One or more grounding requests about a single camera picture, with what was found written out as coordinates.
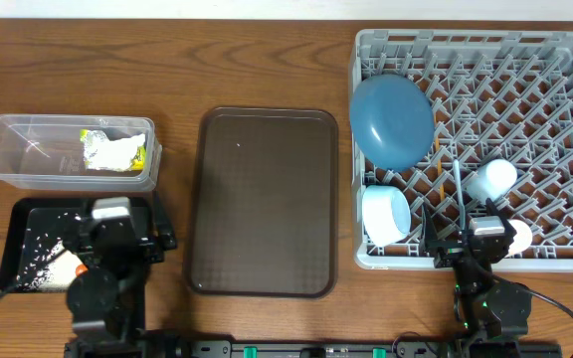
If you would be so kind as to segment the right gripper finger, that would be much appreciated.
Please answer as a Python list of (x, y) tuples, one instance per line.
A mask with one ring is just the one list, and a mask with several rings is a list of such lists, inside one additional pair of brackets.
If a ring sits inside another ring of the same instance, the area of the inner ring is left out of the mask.
[(426, 204), (422, 205), (422, 239), (420, 247), (424, 252), (434, 252), (437, 249), (437, 230), (432, 214)]
[(500, 211), (497, 209), (496, 205), (493, 203), (491, 199), (485, 200), (485, 207), (486, 211), (488, 212), (488, 215), (490, 217), (495, 217), (500, 222), (502, 230), (506, 232), (508, 227), (508, 221), (505, 218), (505, 216), (500, 213)]

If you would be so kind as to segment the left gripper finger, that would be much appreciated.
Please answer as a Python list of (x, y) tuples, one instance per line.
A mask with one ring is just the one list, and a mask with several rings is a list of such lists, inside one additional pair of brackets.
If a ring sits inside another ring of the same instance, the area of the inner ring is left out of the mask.
[(91, 246), (91, 228), (93, 219), (90, 216), (77, 215), (66, 225), (63, 245), (66, 249), (88, 249)]
[(156, 236), (163, 250), (175, 250), (177, 240), (174, 228), (156, 191), (152, 192), (152, 219), (157, 232)]

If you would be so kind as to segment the light blue cup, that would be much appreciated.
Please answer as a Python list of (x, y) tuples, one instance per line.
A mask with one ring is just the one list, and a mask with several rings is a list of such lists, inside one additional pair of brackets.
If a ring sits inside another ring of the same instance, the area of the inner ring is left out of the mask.
[(517, 179), (514, 165), (505, 159), (494, 159), (473, 174), (465, 186), (466, 192), (481, 204), (504, 196)]

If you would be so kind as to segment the pink cup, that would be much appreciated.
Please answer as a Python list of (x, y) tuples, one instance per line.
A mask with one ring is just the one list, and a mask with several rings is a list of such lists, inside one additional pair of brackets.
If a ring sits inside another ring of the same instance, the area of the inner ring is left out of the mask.
[(530, 227), (521, 220), (509, 219), (508, 222), (515, 229), (513, 242), (508, 249), (508, 254), (514, 256), (524, 252), (531, 246), (533, 234)]

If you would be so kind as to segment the orange carrot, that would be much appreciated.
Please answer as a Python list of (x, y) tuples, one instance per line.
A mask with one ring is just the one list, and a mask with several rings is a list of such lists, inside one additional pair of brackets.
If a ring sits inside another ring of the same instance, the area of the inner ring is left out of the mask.
[(85, 273), (88, 268), (85, 265), (79, 265), (76, 268), (76, 276), (80, 276), (81, 274)]

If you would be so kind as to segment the light blue bowl with rice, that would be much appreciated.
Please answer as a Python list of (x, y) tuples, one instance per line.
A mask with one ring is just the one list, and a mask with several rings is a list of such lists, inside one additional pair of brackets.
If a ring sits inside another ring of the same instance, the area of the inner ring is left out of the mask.
[(405, 239), (411, 229), (411, 211), (401, 190), (368, 186), (362, 196), (362, 221), (371, 242), (386, 247)]

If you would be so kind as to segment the light blue plastic knife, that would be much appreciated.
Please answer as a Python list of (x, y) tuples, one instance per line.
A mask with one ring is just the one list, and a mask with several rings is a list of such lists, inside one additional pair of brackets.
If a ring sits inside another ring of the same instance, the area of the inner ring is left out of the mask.
[(460, 233), (463, 234), (466, 231), (467, 222), (466, 222), (466, 207), (463, 196), (464, 190), (462, 186), (461, 168), (459, 159), (455, 159), (453, 161), (453, 173), (455, 178), (457, 203), (459, 209), (459, 227), (460, 227)]

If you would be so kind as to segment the dark blue plate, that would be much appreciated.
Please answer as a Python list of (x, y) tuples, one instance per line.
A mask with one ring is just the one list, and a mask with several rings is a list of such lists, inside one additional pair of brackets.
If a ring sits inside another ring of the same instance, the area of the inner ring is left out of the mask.
[(418, 164), (434, 142), (435, 120), (425, 94), (398, 75), (362, 81), (349, 106), (353, 138), (375, 166), (402, 172)]

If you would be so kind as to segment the wooden chopstick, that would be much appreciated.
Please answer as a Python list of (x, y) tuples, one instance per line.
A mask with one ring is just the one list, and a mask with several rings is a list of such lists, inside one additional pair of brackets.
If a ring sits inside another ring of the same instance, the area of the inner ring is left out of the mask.
[[(434, 115), (434, 122), (435, 122), (435, 127), (437, 129), (438, 126), (438, 120), (437, 120), (437, 115)], [(439, 134), (436, 134), (435, 137), (435, 154), (437, 154), (441, 148), (441, 144), (440, 144), (440, 138), (439, 138)], [(438, 173), (438, 178), (442, 175), (443, 173), (443, 168), (442, 168), (442, 160), (441, 158), (438, 159), (437, 162), (437, 173)], [(440, 184), (439, 186), (439, 197), (440, 197), (440, 203), (443, 202), (445, 200), (445, 188), (443, 184)]]

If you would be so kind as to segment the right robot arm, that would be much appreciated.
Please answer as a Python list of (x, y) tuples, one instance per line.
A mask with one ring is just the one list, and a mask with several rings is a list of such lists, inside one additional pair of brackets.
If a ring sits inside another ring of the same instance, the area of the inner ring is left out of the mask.
[(454, 311), (466, 327), (438, 346), (438, 357), (518, 357), (517, 340), (528, 332), (531, 297), (517, 284), (499, 281), (491, 268), (507, 256), (516, 230), (492, 201), (486, 208), (486, 217), (470, 220), (456, 240), (446, 240), (438, 237), (428, 206), (422, 206), (420, 248), (436, 269), (454, 271)]

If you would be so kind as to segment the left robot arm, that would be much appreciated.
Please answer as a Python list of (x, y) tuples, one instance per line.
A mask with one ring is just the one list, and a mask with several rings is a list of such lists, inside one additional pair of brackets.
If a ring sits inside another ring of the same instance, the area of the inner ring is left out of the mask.
[(179, 357), (176, 335), (145, 329), (151, 267), (177, 248), (157, 192), (143, 198), (85, 200), (64, 247), (86, 267), (67, 289), (76, 338), (66, 357)]

